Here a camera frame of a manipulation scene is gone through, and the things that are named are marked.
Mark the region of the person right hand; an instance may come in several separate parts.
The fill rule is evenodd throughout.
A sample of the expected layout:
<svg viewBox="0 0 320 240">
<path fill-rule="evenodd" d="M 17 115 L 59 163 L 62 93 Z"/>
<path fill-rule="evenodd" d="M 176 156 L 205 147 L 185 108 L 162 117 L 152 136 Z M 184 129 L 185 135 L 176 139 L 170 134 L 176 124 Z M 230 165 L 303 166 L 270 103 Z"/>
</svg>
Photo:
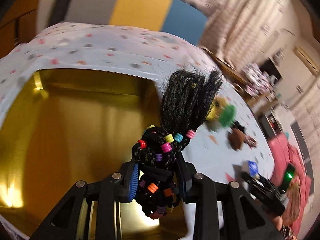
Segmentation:
<svg viewBox="0 0 320 240">
<path fill-rule="evenodd" d="M 283 218 L 274 213 L 269 213 L 268 217 L 270 221 L 274 224 L 274 226 L 277 228 L 277 230 L 280 231 L 283 226 Z"/>
</svg>

